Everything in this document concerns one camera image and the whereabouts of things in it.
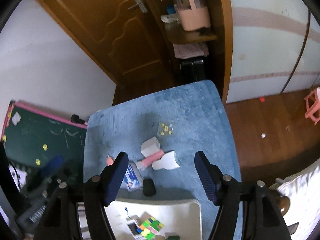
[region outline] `white tray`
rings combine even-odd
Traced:
[[[105,208],[109,223],[117,240],[133,240],[127,227],[127,212],[137,215],[141,221],[151,215],[164,224],[154,240],[163,240],[178,235],[181,240],[202,240],[201,206],[195,200],[150,201],[117,199]],[[80,219],[81,228],[87,227]],[[89,239],[89,232],[82,231],[84,239]]]

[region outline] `bolt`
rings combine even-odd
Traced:
[[[223,177],[222,177],[225,181],[230,181],[231,180],[231,176],[230,175],[228,175],[228,174],[225,174],[225,175],[223,175]]]
[[[264,187],[264,185],[265,185],[262,180],[258,180],[257,184],[258,184],[259,187]]]
[[[62,182],[59,184],[59,188],[65,188],[67,186],[67,184],[65,182]]]
[[[93,176],[91,180],[92,182],[98,182],[100,180],[100,176]]]

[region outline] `blue rug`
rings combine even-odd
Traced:
[[[160,138],[164,152],[174,150],[178,169],[141,172],[152,178],[156,195],[144,197],[142,191],[128,192],[124,183],[118,196],[128,199],[177,200],[195,198],[201,204],[203,239],[211,232],[218,207],[210,202],[194,166],[197,151],[203,151],[223,174],[241,181],[239,163],[228,118],[218,91],[211,81],[167,89],[99,111],[88,122],[84,148],[84,181],[102,172],[107,155],[120,151],[129,160],[143,159],[141,143],[157,136],[159,122],[173,122],[170,137]],[[241,239],[242,206],[239,209],[234,240]]]

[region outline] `wooden floor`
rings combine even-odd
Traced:
[[[310,90],[251,99],[225,106],[242,180],[270,185],[320,158],[320,123],[305,119]]]
[[[166,90],[182,85],[177,77],[166,75],[150,80],[145,80],[139,83],[133,83],[126,87],[116,87],[115,96],[113,99],[113,106],[120,103],[142,97],[151,93]]]

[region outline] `green chalkboard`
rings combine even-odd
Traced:
[[[7,157],[16,168],[34,173],[57,155],[68,170],[67,183],[83,182],[86,126],[73,124],[12,101],[4,122],[2,139]]]

